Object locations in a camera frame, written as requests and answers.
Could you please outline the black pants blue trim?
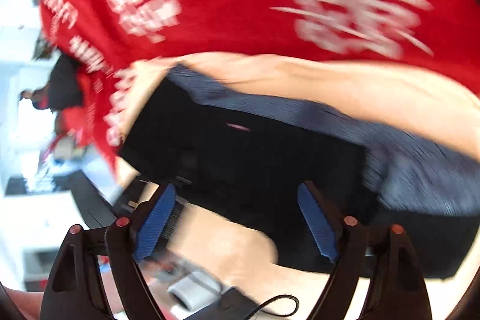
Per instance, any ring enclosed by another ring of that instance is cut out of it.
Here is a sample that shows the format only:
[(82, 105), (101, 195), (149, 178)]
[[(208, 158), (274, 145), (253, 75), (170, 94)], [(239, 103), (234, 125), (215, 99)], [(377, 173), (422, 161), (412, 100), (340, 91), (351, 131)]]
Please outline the black pants blue trim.
[(324, 104), (239, 93), (189, 68), (168, 72), (120, 157), (187, 201), (256, 229), (278, 264), (325, 272), (336, 249), (303, 185), (365, 225), (403, 226), (428, 278), (453, 276), (479, 229), (479, 163), (431, 140)]

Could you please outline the red sofa cover white characters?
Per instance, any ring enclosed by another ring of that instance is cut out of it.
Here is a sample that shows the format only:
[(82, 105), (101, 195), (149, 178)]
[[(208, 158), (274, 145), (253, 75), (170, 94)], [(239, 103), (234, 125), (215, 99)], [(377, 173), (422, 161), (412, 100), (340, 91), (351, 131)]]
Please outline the red sofa cover white characters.
[(479, 0), (41, 0), (49, 41), (88, 80), (94, 142), (109, 162), (121, 83), (140, 60), (222, 52), (419, 67), (479, 98)]

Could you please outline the peach seat cushion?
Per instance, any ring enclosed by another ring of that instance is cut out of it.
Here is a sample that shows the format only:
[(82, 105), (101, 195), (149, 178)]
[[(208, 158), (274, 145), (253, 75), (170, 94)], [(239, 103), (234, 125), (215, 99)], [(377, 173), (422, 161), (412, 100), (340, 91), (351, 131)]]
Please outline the peach seat cushion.
[(134, 62), (121, 83), (121, 135), (130, 131), (154, 84), (176, 65), (240, 93), (323, 103), (479, 159), (479, 97), (453, 79), (394, 63), (312, 62), (273, 54), (207, 52)]

